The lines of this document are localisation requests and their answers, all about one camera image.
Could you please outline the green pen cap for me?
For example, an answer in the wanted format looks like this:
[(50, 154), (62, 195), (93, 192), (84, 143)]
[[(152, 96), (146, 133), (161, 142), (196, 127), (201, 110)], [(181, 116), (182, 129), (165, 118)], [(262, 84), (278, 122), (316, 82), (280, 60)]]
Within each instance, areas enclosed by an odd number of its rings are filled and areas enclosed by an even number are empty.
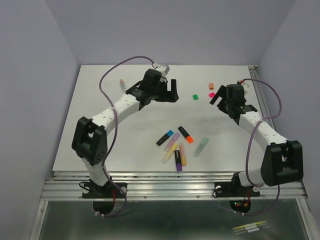
[(198, 99), (199, 99), (199, 97), (198, 97), (197, 94), (194, 94), (194, 95), (192, 96), (192, 98), (193, 98), (194, 100), (198, 100)]

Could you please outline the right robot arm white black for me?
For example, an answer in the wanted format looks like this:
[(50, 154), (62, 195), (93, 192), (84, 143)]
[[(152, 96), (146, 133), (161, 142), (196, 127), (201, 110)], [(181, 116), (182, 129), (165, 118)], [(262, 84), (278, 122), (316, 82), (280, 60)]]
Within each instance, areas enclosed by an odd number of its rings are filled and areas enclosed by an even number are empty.
[(251, 104), (247, 104), (244, 87), (222, 85), (210, 101), (250, 134), (249, 145), (256, 141), (264, 151), (260, 168), (237, 172), (230, 182), (231, 192), (242, 195), (251, 186), (269, 187), (298, 182), (303, 179), (303, 147), (297, 140), (290, 141), (277, 133)]

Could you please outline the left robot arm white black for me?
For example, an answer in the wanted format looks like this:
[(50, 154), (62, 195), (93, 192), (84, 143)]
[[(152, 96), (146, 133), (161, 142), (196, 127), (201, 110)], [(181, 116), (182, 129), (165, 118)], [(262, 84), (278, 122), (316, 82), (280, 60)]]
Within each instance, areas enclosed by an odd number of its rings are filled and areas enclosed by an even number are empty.
[(81, 117), (76, 124), (71, 148), (82, 159), (100, 197), (111, 193), (111, 177), (104, 161), (108, 156), (107, 136), (124, 119), (140, 111), (151, 101), (175, 103), (178, 99), (177, 81), (171, 80), (168, 90), (168, 65), (148, 69), (143, 79), (126, 90), (111, 107), (91, 117)]

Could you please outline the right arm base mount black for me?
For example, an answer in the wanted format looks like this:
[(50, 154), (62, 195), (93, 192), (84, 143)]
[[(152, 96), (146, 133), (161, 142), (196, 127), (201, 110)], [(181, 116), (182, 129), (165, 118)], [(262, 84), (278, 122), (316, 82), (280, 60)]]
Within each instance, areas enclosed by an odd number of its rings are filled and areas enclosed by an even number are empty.
[(235, 198), (229, 200), (229, 206), (236, 213), (248, 214), (252, 202), (252, 197), (259, 197), (260, 191), (254, 191), (253, 186), (242, 186), (239, 173), (233, 174), (230, 181), (218, 181), (214, 184), (212, 196), (214, 198)]

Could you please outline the pink pen cap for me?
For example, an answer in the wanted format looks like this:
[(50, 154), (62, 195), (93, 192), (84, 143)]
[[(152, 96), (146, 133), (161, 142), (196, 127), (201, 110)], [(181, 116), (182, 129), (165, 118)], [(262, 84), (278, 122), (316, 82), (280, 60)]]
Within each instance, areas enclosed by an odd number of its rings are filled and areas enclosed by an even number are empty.
[(208, 94), (208, 96), (209, 96), (210, 98), (213, 98), (213, 97), (215, 96), (215, 93), (214, 93), (214, 92), (211, 92), (211, 93)]

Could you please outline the clear marker orange tip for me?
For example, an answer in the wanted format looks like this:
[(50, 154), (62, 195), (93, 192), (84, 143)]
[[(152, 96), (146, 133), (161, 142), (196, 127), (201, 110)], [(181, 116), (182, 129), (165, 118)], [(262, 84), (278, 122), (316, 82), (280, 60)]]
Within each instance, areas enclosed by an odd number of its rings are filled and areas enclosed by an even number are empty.
[(121, 91), (122, 91), (123, 93), (125, 93), (125, 92), (126, 92), (125, 82), (121, 79), (121, 80), (119, 81), (119, 84), (120, 84), (120, 89), (121, 89)]

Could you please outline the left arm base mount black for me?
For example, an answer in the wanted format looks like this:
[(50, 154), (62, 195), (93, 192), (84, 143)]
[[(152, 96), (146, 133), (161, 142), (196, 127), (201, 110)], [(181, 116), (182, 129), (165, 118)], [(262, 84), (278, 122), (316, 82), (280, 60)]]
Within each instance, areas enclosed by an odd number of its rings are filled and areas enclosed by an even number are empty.
[(82, 189), (82, 198), (93, 200), (92, 209), (96, 216), (102, 218), (115, 217), (120, 214), (127, 204), (127, 183), (112, 183), (104, 186), (95, 184), (91, 179), (81, 181), (78, 186)]

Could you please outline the orange pen cap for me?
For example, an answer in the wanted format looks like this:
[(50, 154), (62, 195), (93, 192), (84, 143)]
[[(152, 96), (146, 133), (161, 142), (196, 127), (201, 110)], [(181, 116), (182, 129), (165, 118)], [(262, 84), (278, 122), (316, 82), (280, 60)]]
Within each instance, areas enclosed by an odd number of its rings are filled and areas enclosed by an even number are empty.
[(209, 87), (210, 90), (213, 90), (213, 89), (214, 89), (214, 84), (213, 84), (213, 83), (210, 83), (210, 84), (208, 85), (208, 87)]

